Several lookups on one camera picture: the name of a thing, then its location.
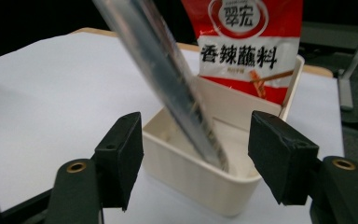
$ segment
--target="white table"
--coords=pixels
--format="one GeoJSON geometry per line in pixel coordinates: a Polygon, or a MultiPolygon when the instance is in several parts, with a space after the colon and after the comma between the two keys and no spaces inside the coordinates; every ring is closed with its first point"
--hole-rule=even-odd
{"type": "MultiPolygon", "coordinates": [[[[198,53],[184,50],[198,73],[198,53]]],[[[161,103],[117,38],[79,33],[0,57],[0,209],[54,184],[67,161],[90,158],[116,120],[140,111],[146,124],[161,103]]],[[[337,81],[304,73],[288,123],[321,149],[343,155],[337,81]]],[[[129,210],[105,209],[106,223],[310,223],[307,206],[277,205],[262,181],[247,208],[221,217],[149,176],[143,168],[129,210]]]]}

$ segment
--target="printed logo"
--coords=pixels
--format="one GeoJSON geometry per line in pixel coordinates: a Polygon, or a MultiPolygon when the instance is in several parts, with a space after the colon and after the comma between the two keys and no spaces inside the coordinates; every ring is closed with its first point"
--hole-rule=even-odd
{"type": "Polygon", "coordinates": [[[259,0],[213,0],[208,13],[215,31],[232,38],[260,35],[269,22],[267,8],[259,0]]]}

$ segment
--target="seasoning packet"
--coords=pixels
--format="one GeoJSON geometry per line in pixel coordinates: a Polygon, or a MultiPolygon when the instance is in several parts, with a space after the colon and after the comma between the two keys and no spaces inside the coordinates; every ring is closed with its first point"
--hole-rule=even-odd
{"type": "Polygon", "coordinates": [[[296,63],[302,0],[182,3],[200,46],[200,76],[281,105],[296,63]]]}

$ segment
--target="white container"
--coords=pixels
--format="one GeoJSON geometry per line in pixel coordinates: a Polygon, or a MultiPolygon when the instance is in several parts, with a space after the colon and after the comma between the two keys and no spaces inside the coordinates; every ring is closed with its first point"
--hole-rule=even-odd
{"type": "Polygon", "coordinates": [[[216,213],[236,216],[261,179],[247,155],[252,112],[265,111],[286,120],[303,65],[304,60],[297,56],[283,105],[195,77],[208,109],[205,116],[227,153],[229,172],[203,161],[164,108],[143,128],[145,170],[216,213]]]}

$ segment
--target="red packaging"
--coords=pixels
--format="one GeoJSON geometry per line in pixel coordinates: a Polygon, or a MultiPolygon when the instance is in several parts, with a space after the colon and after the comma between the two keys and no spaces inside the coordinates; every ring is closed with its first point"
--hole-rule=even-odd
{"type": "Polygon", "coordinates": [[[295,67],[301,0],[182,0],[200,46],[200,75],[282,104],[295,67]]]}

